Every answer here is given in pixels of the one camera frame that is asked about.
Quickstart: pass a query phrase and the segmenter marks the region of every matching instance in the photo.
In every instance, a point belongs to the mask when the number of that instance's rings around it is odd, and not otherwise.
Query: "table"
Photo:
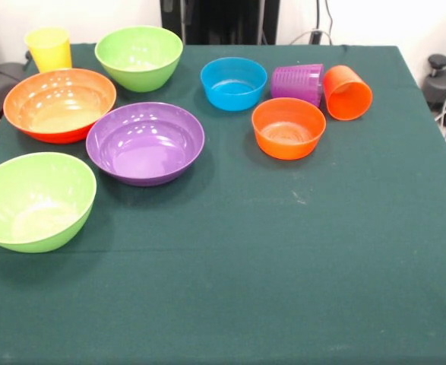
[[[93,45],[72,55],[103,71]],[[375,100],[359,120],[328,117],[311,156],[274,160],[251,110],[204,97],[199,71],[223,56],[269,73],[347,64]],[[2,121],[0,163],[69,153],[98,193],[63,248],[0,248],[0,363],[446,363],[446,144],[397,48],[187,46],[161,89],[117,88],[116,106],[194,113],[204,150],[176,181],[135,188],[96,169],[83,142],[44,144]]]

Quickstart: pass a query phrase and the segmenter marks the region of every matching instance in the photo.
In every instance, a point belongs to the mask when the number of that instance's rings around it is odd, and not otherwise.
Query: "black knob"
[[[446,56],[444,55],[431,55],[429,56],[429,64],[434,70],[442,70],[446,66]]]

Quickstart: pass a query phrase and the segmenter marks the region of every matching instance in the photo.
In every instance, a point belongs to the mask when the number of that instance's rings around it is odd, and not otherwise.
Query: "blue bowl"
[[[251,59],[226,57],[209,62],[201,71],[206,97],[216,108],[246,110],[260,100],[267,83],[265,69]]]

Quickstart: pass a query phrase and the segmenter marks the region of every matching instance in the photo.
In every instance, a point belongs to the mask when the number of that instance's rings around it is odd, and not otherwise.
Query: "purple cup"
[[[86,138],[90,159],[134,186],[155,186],[180,176],[199,156],[204,130],[187,110],[165,103],[135,103],[98,120]]]
[[[295,97],[314,104],[321,103],[324,65],[297,65],[275,68],[271,77],[272,97]]]

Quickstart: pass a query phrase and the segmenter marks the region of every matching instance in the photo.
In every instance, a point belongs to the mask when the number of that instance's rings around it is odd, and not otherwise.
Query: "bowl rim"
[[[188,162],[184,163],[182,166],[180,166],[177,170],[173,170],[170,171],[169,173],[165,173],[163,175],[158,175],[158,176],[152,176],[152,177],[136,177],[136,176],[125,176],[125,175],[120,175],[118,173],[116,173],[115,171],[110,171],[108,169],[105,169],[103,166],[101,166],[99,159],[97,158],[93,158],[93,156],[90,153],[90,149],[87,147],[88,142],[94,138],[93,134],[96,131],[96,125],[101,125],[100,122],[102,122],[102,119],[108,118],[109,116],[111,116],[112,114],[119,112],[120,110],[123,109],[128,109],[128,108],[132,108],[132,107],[136,107],[136,106],[140,106],[140,105],[162,105],[162,106],[169,106],[173,109],[177,109],[177,110],[181,110],[183,112],[186,112],[187,114],[190,115],[190,117],[196,122],[195,125],[198,127],[199,131],[201,132],[202,135],[202,140],[201,140],[201,145],[199,146],[199,148],[196,150],[196,152],[194,153],[194,156],[192,157],[192,159],[190,159]],[[111,112],[107,113],[106,115],[104,115],[103,117],[101,117],[98,122],[96,122],[96,125],[87,133],[87,137],[86,137],[86,152],[87,155],[89,156],[89,158],[91,159],[91,161],[93,161],[93,163],[98,166],[98,168],[100,168],[100,170],[104,171],[105,173],[108,173],[111,176],[116,177],[117,179],[131,179],[133,181],[150,181],[152,179],[159,179],[163,176],[168,176],[168,175],[172,175],[172,174],[177,174],[180,171],[183,171],[184,169],[187,169],[189,166],[191,166],[194,161],[199,157],[199,155],[202,152],[202,149],[204,148],[204,143],[206,141],[206,135],[204,133],[204,128],[201,124],[201,122],[199,122],[199,119],[197,119],[194,114],[190,113],[189,111],[187,111],[184,108],[181,108],[180,106],[174,105],[174,104],[170,104],[170,103],[163,103],[163,102],[157,102],[157,101],[142,101],[140,103],[133,103],[133,104],[127,104],[124,106],[120,106],[119,108],[116,108],[114,110],[112,110]]]
[[[93,206],[94,203],[94,198],[96,196],[96,191],[97,191],[97,182],[96,182],[96,177],[94,176],[94,172],[93,170],[89,167],[89,165],[87,163],[85,163],[84,161],[82,161],[80,158],[77,158],[75,156],[72,156],[71,154],[63,154],[61,152],[34,152],[32,154],[22,154],[20,156],[16,156],[14,158],[11,158],[10,160],[6,160],[2,163],[0,163],[0,168],[1,167],[5,167],[6,165],[9,165],[10,163],[15,163],[18,160],[22,160],[22,159],[26,159],[26,158],[31,158],[31,157],[35,157],[38,155],[56,155],[56,156],[61,156],[63,158],[68,158],[71,159],[73,161],[75,161],[76,163],[79,163],[80,166],[82,166],[83,168],[85,168],[88,172],[89,172],[89,176],[91,178],[91,183],[92,183],[92,187],[93,187],[93,193],[92,195],[89,197],[89,201],[90,204],[87,205],[87,207],[82,211],[82,214],[79,214],[77,219],[72,222],[71,224],[69,224],[68,226],[60,229],[60,230],[55,230],[53,231],[54,233],[50,233],[46,236],[42,236],[34,241],[32,240],[28,240],[28,241],[13,241],[13,240],[0,240],[1,244],[5,244],[5,245],[26,245],[26,244],[34,244],[34,243],[38,243],[42,240],[46,240],[48,238],[52,238],[54,236],[57,236],[58,234],[64,232],[65,230],[67,230],[69,227],[72,227],[74,224],[76,224]]]
[[[163,63],[161,66],[158,66],[156,68],[151,68],[150,70],[138,70],[138,71],[137,70],[127,70],[127,69],[124,69],[124,68],[115,67],[115,66],[110,65],[108,62],[105,62],[105,61],[103,61],[101,59],[100,55],[98,54],[98,47],[101,44],[101,42],[104,41],[106,38],[108,38],[109,36],[111,36],[111,35],[113,35],[115,33],[121,32],[122,30],[127,30],[127,29],[147,29],[147,28],[156,28],[156,29],[161,30],[161,31],[163,31],[165,33],[168,33],[168,34],[171,34],[171,35],[175,36],[175,38],[177,38],[177,40],[179,41],[179,46],[180,46],[180,50],[179,50],[178,55],[176,57],[174,57],[174,59],[170,60],[169,62]],[[118,28],[118,29],[116,29],[116,30],[114,30],[112,32],[109,32],[108,34],[105,34],[103,36],[103,38],[101,38],[99,41],[96,42],[96,45],[94,47],[94,55],[96,56],[96,59],[98,60],[98,62],[101,65],[103,65],[103,66],[106,66],[106,67],[111,68],[111,69],[116,70],[116,71],[128,72],[128,73],[136,73],[136,72],[156,71],[156,70],[160,70],[161,68],[164,68],[164,67],[166,67],[168,65],[171,65],[172,63],[174,63],[175,61],[177,61],[180,58],[183,50],[184,50],[184,43],[182,42],[180,37],[177,34],[175,34],[174,32],[172,32],[171,30],[168,30],[168,29],[166,29],[164,27],[158,27],[158,26],[155,26],[155,25],[132,25],[130,27],[121,27],[121,28]]]
[[[29,81],[32,81],[33,79],[40,78],[40,77],[45,76],[45,75],[50,75],[50,74],[53,75],[56,72],[66,73],[66,72],[70,72],[70,71],[76,71],[76,72],[80,71],[81,73],[84,73],[84,74],[87,74],[87,75],[95,75],[96,77],[104,78],[106,81],[108,81],[107,84],[109,85],[109,88],[113,92],[114,97],[113,97],[113,100],[110,100],[108,107],[105,108],[102,111],[102,114],[101,114],[100,118],[102,118],[105,114],[107,114],[114,107],[115,102],[116,102],[116,98],[117,98],[116,87],[113,84],[113,82],[109,78],[107,78],[105,75],[100,74],[99,72],[96,72],[96,71],[93,71],[93,70],[88,70],[86,68],[60,68],[58,70],[52,70],[52,71],[48,71],[48,72],[40,72],[38,74],[31,75],[30,77],[20,81],[18,84],[16,84],[15,86],[12,87],[12,89],[8,92],[7,96],[5,97],[5,100],[3,100],[3,114],[5,115],[5,118],[8,120],[8,122],[12,126],[14,126],[16,129],[19,129],[22,132],[27,133],[27,134],[34,134],[34,135],[63,135],[65,133],[71,133],[71,132],[80,131],[81,129],[84,129],[84,128],[88,127],[89,125],[94,124],[97,120],[99,120],[99,118],[98,118],[96,120],[88,122],[85,125],[82,125],[81,127],[76,128],[76,129],[69,129],[69,130],[62,131],[62,132],[39,132],[39,131],[32,130],[32,129],[26,129],[26,128],[18,125],[17,123],[13,123],[10,120],[11,114],[10,114],[9,108],[7,108],[7,102],[12,98],[12,93],[14,92],[15,89],[19,88],[20,86],[22,86],[24,84],[27,84]]]
[[[255,131],[255,133],[258,133],[258,135],[259,135],[261,138],[265,139],[266,141],[270,141],[270,142],[272,142],[272,143],[278,143],[278,142],[275,142],[275,140],[273,140],[273,139],[271,139],[271,138],[265,137],[265,136],[260,132],[260,130],[256,128],[256,126],[255,126],[255,113],[256,113],[256,111],[260,108],[260,106],[263,106],[264,104],[267,104],[267,103],[277,103],[279,100],[292,100],[292,101],[296,101],[296,102],[299,102],[299,103],[308,104],[308,105],[311,106],[312,108],[316,109],[316,110],[319,112],[320,116],[322,116],[322,120],[324,120],[324,127],[322,128],[322,131],[321,131],[318,135],[316,135],[314,138],[308,139],[308,140],[305,141],[305,142],[292,143],[292,146],[303,146],[303,145],[305,145],[305,144],[309,144],[309,143],[312,143],[312,142],[314,142],[314,141],[318,141],[319,138],[322,137],[322,135],[324,134],[324,132],[325,132],[325,130],[326,130],[326,127],[327,127],[326,116],[325,116],[324,113],[323,113],[319,108],[317,108],[314,104],[309,103],[308,101],[305,101],[305,100],[302,100],[302,99],[298,99],[298,98],[296,98],[296,97],[274,97],[273,99],[265,100],[263,103],[258,104],[257,107],[253,110],[253,113],[251,113],[251,125],[253,126],[253,130]]]
[[[264,73],[264,75],[265,75],[265,79],[264,79],[263,83],[262,83],[259,87],[257,87],[257,88],[254,89],[254,90],[247,91],[247,92],[245,92],[245,93],[234,94],[234,93],[225,93],[225,92],[222,92],[222,91],[218,91],[219,94],[223,94],[223,95],[234,95],[234,96],[248,95],[248,94],[256,93],[256,92],[260,91],[261,89],[263,89],[263,88],[265,87],[265,85],[266,85],[267,82],[268,82],[268,73],[267,73],[267,70],[265,70],[265,67],[263,67],[260,63],[256,62],[256,61],[253,60],[253,59],[247,59],[246,57],[220,57],[220,58],[218,58],[218,59],[214,59],[214,60],[208,62],[208,63],[207,63],[206,65],[204,65],[204,67],[201,69],[201,72],[200,72],[200,74],[199,74],[199,78],[201,79],[201,83],[202,83],[202,85],[204,86],[204,89],[207,88],[207,87],[209,87],[208,84],[207,84],[206,82],[204,82],[204,79],[202,78],[202,74],[203,74],[204,70],[205,70],[209,65],[212,65],[213,63],[217,63],[217,62],[221,62],[221,61],[223,61],[223,60],[229,60],[229,59],[239,59],[239,60],[244,60],[244,61],[250,61],[251,63],[257,65],[257,66],[263,71],[263,73]]]

